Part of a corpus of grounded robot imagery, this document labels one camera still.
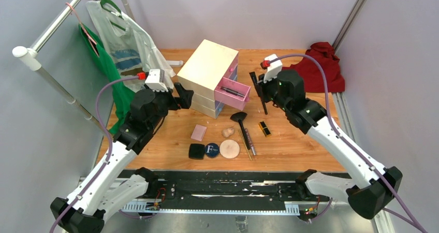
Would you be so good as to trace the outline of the black lipstick tube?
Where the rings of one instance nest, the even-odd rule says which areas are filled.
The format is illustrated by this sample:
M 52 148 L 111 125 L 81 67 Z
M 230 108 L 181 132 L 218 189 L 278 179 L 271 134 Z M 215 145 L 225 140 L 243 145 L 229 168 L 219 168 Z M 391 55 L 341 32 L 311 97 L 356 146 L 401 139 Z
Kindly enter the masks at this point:
M 262 94 L 262 98 L 260 98 L 260 101 L 261 101 L 261 104 L 262 104 L 262 107 L 264 110 L 264 114 L 268 115 L 268 111 L 267 111 L 266 103 L 264 101 L 264 96 L 263 96 L 262 90 L 261 90 L 261 94 Z

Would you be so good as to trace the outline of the round beige powder puff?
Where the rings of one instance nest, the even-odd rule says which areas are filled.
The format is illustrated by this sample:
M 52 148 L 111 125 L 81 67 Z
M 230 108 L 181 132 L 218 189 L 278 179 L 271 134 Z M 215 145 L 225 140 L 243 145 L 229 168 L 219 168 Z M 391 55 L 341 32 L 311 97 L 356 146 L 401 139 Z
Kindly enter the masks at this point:
M 240 153 L 240 146 L 234 140 L 224 140 L 219 146 L 220 154 L 227 159 L 236 158 Z

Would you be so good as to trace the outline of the pink clothes hanger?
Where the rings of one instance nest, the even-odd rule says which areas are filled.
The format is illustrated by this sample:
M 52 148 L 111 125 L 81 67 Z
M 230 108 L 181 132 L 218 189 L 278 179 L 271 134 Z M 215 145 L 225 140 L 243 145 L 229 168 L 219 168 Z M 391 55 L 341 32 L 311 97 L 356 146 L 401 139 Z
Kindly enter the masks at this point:
M 99 57 L 99 53 L 98 53 L 97 48 L 96 48 L 96 46 L 97 46 L 97 42 L 96 42 L 96 41 L 93 39 L 93 37 L 89 34 L 88 30 L 86 29 L 86 27 L 85 27 L 84 24 L 82 23 L 82 21 L 81 21 L 79 15 L 78 15 L 78 13 L 76 12 L 76 10 L 74 9 L 74 7 L 73 7 L 70 3 L 68 3 L 68 2 L 66 2 L 65 4 L 70 8 L 71 13 L 73 13 L 73 14 L 76 16 L 76 18 L 77 18 L 77 20 L 78 20 L 78 22 L 79 22 L 79 26 L 80 26 L 82 32 L 86 35 L 86 38 L 87 38 L 87 40 L 88 40 L 90 46 L 92 47 L 92 50 L 94 51 L 95 55 L 96 55 L 97 57 Z

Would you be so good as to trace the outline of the aluminium frame rail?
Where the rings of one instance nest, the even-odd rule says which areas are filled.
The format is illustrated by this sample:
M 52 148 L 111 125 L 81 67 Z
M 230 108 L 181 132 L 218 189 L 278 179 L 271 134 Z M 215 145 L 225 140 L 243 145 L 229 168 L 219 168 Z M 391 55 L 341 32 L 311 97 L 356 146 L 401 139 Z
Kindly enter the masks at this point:
M 338 118 L 338 125 L 347 136 L 352 140 L 356 140 L 355 132 L 349 120 L 350 114 L 348 112 L 344 94 L 332 93 L 331 95 L 336 111 L 336 117 Z M 375 232 L 395 232 L 390 215 L 385 211 L 379 212 L 372 220 L 372 223 L 375 227 Z

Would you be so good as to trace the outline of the black mascara tube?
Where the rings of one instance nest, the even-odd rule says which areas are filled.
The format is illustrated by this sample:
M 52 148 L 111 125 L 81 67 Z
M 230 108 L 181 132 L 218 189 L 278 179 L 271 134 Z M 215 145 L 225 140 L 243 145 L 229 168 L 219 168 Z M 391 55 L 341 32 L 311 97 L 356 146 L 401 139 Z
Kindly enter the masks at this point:
M 235 95 L 235 96 L 238 96 L 238 97 L 242 97 L 242 98 L 245 97 L 244 94 L 242 94 L 242 93 L 240 93 L 240 92 L 238 92 L 238 91 L 235 91 L 235 90 L 233 90 L 233 89 L 230 89 L 230 88 L 224 87 L 224 86 L 221 86 L 220 89 L 221 89 L 222 91 L 225 91 L 225 92 L 227 92 L 227 93 L 229 93 L 229 94 L 232 94 L 232 95 Z

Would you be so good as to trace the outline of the black fan makeup brush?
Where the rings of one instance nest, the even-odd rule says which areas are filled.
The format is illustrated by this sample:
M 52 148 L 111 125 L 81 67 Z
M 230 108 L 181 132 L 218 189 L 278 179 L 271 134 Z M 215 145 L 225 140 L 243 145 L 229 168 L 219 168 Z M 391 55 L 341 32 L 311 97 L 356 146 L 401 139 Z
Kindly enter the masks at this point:
M 243 111 L 240 111 L 240 112 L 232 114 L 230 116 L 230 119 L 232 121 L 234 121 L 234 122 L 237 122 L 239 124 L 241 132 L 243 134 L 243 138 L 244 138 L 244 142 L 245 142 L 246 148 L 248 150 L 250 150 L 251 149 L 250 141 L 249 141 L 249 139 L 248 139 L 248 137 L 246 135 L 245 128 L 244 128 L 244 125 L 243 125 L 243 121 L 245 120 L 246 116 L 247 116 L 247 113 L 245 113 Z

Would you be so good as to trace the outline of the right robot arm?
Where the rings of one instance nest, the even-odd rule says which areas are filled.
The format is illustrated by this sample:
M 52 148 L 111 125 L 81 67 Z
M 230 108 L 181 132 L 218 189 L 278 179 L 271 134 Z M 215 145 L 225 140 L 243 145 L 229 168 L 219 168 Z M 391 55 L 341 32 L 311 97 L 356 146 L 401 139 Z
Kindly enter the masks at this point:
M 402 172 L 386 168 L 346 137 L 327 110 L 306 97 L 304 81 L 294 70 L 282 70 L 276 78 L 249 73 L 263 104 L 272 102 L 282 109 L 291 125 L 322 145 L 348 172 L 349 178 L 323 174 L 314 169 L 295 180 L 296 194 L 302 200 L 321 195 L 346 202 L 361 217 L 374 218 L 394 199 Z

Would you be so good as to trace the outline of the pink square pad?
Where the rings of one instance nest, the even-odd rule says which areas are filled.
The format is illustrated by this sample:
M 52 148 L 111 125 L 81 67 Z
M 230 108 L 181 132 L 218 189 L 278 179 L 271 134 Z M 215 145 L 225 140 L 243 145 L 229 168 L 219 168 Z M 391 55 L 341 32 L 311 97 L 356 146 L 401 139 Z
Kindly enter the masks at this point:
M 196 141 L 202 141 L 206 133 L 207 127 L 197 124 L 191 134 L 191 139 Z

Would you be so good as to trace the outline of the white plastic bag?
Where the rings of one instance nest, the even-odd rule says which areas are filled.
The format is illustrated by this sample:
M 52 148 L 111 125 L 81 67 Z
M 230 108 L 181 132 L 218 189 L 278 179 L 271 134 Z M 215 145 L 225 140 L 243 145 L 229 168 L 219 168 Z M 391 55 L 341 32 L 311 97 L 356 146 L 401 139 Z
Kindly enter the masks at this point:
M 86 2 L 86 8 L 104 49 L 111 56 L 120 76 L 131 75 L 139 69 L 144 72 L 150 69 L 162 69 L 165 73 L 166 87 L 174 88 L 171 81 L 175 76 L 173 68 L 142 27 L 123 12 L 123 19 L 120 19 L 103 10 L 98 1 Z M 126 31 L 112 26 L 109 20 L 126 28 Z

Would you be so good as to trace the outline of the metal clothes rack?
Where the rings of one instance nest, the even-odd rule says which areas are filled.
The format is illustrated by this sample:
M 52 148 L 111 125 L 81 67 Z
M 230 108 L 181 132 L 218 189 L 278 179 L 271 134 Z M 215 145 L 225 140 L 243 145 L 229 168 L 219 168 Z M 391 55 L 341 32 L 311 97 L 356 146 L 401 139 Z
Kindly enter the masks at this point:
M 36 59 L 85 109 L 107 83 L 79 33 L 93 29 L 85 4 L 96 0 L 1 0 L 1 142 L 97 144 L 101 130 L 12 53 L 32 47 L 55 19 L 75 7 L 38 50 Z

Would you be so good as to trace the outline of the white mini drawer cabinet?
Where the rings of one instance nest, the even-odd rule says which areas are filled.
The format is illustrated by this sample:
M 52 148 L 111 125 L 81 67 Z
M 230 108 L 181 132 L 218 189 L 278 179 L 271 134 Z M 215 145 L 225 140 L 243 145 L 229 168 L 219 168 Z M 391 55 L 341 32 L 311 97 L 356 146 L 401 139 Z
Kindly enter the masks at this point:
M 177 73 L 186 90 L 194 91 L 191 109 L 216 119 L 224 104 L 215 99 L 223 78 L 235 77 L 239 51 L 204 39 Z

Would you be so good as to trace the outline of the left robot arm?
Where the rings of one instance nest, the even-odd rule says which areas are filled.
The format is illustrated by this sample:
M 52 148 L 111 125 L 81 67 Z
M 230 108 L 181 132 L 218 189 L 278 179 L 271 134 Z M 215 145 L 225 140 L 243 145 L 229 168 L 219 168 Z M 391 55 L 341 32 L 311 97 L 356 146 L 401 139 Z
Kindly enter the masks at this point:
M 170 110 L 189 109 L 194 91 L 175 83 L 173 90 L 156 91 L 149 84 L 134 95 L 130 111 L 119 131 L 109 139 L 109 148 L 85 180 L 66 198 L 56 197 L 50 209 L 56 226 L 67 232 L 101 232 L 105 223 L 139 196 L 158 193 L 154 172 L 142 167 L 117 188 L 109 190 L 124 168 L 155 136 Z

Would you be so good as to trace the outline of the black gold lipstick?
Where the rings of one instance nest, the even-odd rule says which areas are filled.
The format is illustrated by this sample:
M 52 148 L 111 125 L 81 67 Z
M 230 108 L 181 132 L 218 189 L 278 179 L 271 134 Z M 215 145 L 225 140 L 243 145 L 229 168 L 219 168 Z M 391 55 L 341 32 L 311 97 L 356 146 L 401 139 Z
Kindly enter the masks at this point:
M 268 127 L 267 127 L 267 125 L 266 125 L 266 123 L 265 123 L 264 121 L 260 121 L 260 122 L 258 123 L 258 125 L 259 125 L 259 127 L 260 127 L 260 129 L 261 129 L 261 131 L 263 132 L 263 134 L 264 134 L 265 137 L 269 137 L 269 136 L 271 136 L 271 132 L 270 132 L 270 130 L 268 129 Z

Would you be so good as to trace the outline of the silver maroon mascara tube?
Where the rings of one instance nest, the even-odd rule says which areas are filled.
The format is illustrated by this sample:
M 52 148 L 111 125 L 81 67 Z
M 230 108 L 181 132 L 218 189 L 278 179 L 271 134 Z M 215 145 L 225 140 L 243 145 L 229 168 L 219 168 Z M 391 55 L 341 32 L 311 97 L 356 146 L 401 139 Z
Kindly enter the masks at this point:
M 252 151 L 252 154 L 253 154 L 254 156 L 256 156 L 257 153 L 256 153 L 256 150 L 255 150 L 254 144 L 253 144 L 253 142 L 252 142 L 252 139 L 251 139 L 251 137 L 250 137 L 250 133 L 249 133 L 249 131 L 248 131 L 247 128 L 245 128 L 244 130 L 245 130 L 245 133 L 246 133 L 246 136 L 247 136 L 247 139 L 248 139 L 248 142 L 249 142 L 249 145 L 250 145 L 250 149 L 251 149 L 251 151 Z

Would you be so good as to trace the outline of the round navy compact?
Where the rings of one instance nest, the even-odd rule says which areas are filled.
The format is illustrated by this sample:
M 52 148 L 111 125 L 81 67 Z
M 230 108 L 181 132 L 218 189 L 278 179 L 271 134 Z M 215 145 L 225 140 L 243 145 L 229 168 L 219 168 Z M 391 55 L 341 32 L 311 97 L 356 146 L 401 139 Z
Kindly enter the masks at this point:
M 205 146 L 205 155 L 208 158 L 216 158 L 220 154 L 220 147 L 216 143 L 208 143 Z

